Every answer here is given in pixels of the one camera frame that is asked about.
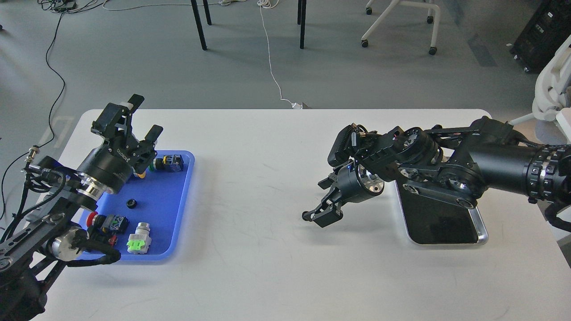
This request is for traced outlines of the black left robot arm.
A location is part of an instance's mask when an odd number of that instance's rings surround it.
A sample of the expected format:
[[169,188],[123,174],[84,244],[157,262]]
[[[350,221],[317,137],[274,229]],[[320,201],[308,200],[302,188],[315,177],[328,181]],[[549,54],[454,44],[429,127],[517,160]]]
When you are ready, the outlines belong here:
[[153,125],[143,140],[132,133],[132,116],[143,101],[143,96],[134,94],[126,103],[109,103],[103,109],[91,127],[103,142],[76,170],[50,157],[32,164],[39,147],[30,148],[23,167],[25,191],[48,195],[30,209],[19,209],[1,238],[3,321],[29,321],[44,313],[47,291],[64,268],[120,260],[118,250],[91,237],[73,217],[79,209],[96,210],[104,193],[118,193],[157,155],[161,126]]

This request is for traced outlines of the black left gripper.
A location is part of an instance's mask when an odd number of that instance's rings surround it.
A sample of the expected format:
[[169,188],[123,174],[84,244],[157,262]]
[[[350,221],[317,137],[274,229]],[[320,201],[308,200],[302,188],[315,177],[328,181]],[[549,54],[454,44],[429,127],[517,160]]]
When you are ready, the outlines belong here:
[[132,133],[132,116],[144,100],[133,94],[127,103],[109,103],[92,122],[91,132],[101,136],[103,143],[88,154],[78,172],[104,185],[107,193],[118,193],[134,172],[145,172],[157,155],[155,144],[162,126],[153,125],[143,140]]

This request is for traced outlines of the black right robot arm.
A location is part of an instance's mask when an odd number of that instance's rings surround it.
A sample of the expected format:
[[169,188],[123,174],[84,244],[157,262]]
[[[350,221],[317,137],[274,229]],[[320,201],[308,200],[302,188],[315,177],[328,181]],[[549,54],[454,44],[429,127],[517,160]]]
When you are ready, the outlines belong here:
[[570,231],[559,217],[570,205],[570,146],[537,144],[487,116],[468,127],[395,127],[385,134],[353,123],[337,134],[327,161],[333,171],[318,185],[328,193],[302,213],[320,227],[340,221],[346,203],[380,195],[386,181],[399,180],[409,193],[469,210],[489,188],[526,195],[532,204],[548,202],[546,220]]

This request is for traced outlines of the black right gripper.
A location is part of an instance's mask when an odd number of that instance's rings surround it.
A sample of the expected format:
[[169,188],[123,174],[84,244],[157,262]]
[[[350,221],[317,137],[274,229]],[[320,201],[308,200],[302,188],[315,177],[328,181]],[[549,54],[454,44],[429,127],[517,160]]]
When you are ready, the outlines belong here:
[[383,193],[384,181],[361,165],[341,165],[319,181],[318,186],[329,191],[316,209],[308,211],[308,217],[310,222],[325,228],[343,219],[341,206],[360,203]]

